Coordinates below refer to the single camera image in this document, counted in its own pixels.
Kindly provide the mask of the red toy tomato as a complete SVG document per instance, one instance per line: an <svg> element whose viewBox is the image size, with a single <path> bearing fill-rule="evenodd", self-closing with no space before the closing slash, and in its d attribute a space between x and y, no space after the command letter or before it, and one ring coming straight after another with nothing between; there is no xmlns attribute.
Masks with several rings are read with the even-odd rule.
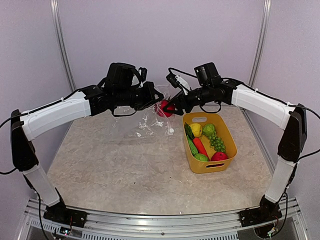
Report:
<svg viewBox="0 0 320 240"><path fill-rule="evenodd" d="M164 118L164 117L169 118L173 115L172 112L164 111L164 108L168 104L168 102L169 102L168 100L164 99L154 105L154 111L158 116L160 116L162 118Z"/></svg>

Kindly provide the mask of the clear zip top bag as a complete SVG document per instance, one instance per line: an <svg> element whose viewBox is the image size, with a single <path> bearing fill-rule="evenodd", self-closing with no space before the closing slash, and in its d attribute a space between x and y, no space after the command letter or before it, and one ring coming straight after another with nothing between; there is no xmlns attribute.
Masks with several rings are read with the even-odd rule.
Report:
<svg viewBox="0 0 320 240"><path fill-rule="evenodd" d="M162 110L162 100L142 111L134 112L128 106L119 107L116 113L120 117L110 117L108 131L110 137L121 140L167 137L175 133L174 116Z"/></svg>

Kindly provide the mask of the yellow toy lemon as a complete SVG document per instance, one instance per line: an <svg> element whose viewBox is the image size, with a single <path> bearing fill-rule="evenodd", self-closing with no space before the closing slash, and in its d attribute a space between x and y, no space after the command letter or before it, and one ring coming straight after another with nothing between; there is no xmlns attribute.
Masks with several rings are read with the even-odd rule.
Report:
<svg viewBox="0 0 320 240"><path fill-rule="evenodd" d="M192 123L189 126L195 138L202 136L203 128L199 123Z"/></svg>

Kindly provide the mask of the green toy pear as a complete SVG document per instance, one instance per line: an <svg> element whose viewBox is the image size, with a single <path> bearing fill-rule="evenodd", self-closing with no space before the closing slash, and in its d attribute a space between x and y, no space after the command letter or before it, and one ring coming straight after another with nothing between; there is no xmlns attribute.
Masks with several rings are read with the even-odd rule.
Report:
<svg viewBox="0 0 320 240"><path fill-rule="evenodd" d="M202 134L206 137L215 136L216 135L216 127L212 123L208 123L202 127Z"/></svg>

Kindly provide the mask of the orange toy carrot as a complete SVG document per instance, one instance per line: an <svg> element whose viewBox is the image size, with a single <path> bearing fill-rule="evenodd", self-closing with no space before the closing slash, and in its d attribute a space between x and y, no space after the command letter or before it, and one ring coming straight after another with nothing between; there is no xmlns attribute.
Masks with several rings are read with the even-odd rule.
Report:
<svg viewBox="0 0 320 240"><path fill-rule="evenodd" d="M187 139L187 137L189 137L193 141L194 145L196 146L196 148L198 150L198 153L204 154L207 157L209 157L203 143L200 140L200 137L194 137L192 130L190 128L190 124L187 124L186 122L184 123L184 131L186 134L186 139Z"/></svg>

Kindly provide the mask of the green toy apple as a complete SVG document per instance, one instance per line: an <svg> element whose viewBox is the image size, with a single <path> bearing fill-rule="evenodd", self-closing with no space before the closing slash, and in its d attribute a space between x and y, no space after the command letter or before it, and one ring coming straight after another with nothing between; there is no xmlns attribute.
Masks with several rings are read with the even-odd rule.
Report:
<svg viewBox="0 0 320 240"><path fill-rule="evenodd" d="M201 162L208 162L209 161L209 158L205 154L202 154L202 153L197 153L193 157Z"/></svg>

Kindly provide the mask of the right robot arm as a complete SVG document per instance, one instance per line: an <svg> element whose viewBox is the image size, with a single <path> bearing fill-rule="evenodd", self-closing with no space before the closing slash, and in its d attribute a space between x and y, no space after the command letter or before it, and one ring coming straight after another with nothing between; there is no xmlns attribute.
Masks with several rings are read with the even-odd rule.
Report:
<svg viewBox="0 0 320 240"><path fill-rule="evenodd" d="M183 78L173 73L174 68L170 67L168 71L166 80L181 91L164 107L166 112L181 116L190 113L195 106L203 107L210 102L219 105L225 103L253 112L283 130L271 183L255 212L260 222L268 221L275 214L275 207L294 178L300 154L307 140L305 107L276 99L240 80L221 77L212 62L194 68L194 78L198 80L200 87L193 90ZM172 111L169 109L171 105L175 107Z"/></svg>

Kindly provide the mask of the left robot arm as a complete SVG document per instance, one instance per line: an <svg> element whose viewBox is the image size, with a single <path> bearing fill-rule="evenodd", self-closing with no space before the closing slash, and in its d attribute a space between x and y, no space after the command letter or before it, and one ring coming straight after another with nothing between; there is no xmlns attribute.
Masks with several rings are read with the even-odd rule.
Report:
<svg viewBox="0 0 320 240"><path fill-rule="evenodd" d="M36 156L32 141L40 135L77 119L93 117L118 107L143 111L164 99L147 81L147 69L127 63L114 62L105 78L97 85L76 89L66 97L32 110L15 110L10 117L10 143L14 167L42 198L49 212L63 223L70 211L53 187Z"/></svg>

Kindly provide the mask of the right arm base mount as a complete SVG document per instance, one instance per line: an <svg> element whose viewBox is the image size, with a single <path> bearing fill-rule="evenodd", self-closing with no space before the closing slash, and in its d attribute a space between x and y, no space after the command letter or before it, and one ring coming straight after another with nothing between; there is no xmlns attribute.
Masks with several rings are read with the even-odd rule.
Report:
<svg viewBox="0 0 320 240"><path fill-rule="evenodd" d="M261 207L246 208L239 213L239 219L242 227L248 227L280 219L283 215L279 207L270 213L269 210L263 210Z"/></svg>

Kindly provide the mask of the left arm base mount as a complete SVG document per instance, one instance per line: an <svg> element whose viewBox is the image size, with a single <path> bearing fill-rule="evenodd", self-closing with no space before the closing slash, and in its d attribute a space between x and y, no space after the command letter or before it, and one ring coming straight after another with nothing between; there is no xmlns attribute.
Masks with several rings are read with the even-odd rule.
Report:
<svg viewBox="0 0 320 240"><path fill-rule="evenodd" d="M47 208L43 215L46 220L79 228L84 228L87 216L85 211L70 208Z"/></svg>

